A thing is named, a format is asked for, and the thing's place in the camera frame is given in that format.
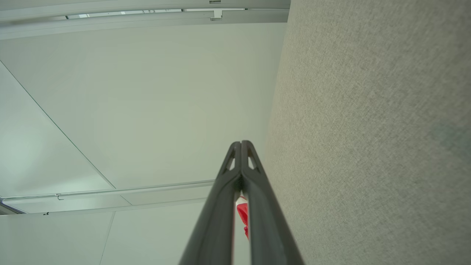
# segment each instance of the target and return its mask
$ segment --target gray carpet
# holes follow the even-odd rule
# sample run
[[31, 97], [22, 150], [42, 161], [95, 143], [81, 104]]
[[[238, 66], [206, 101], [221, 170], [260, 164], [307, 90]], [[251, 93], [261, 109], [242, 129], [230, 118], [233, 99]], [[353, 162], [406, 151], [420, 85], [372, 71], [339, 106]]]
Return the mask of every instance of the gray carpet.
[[471, 264], [470, 3], [292, 1], [264, 167], [306, 264]]

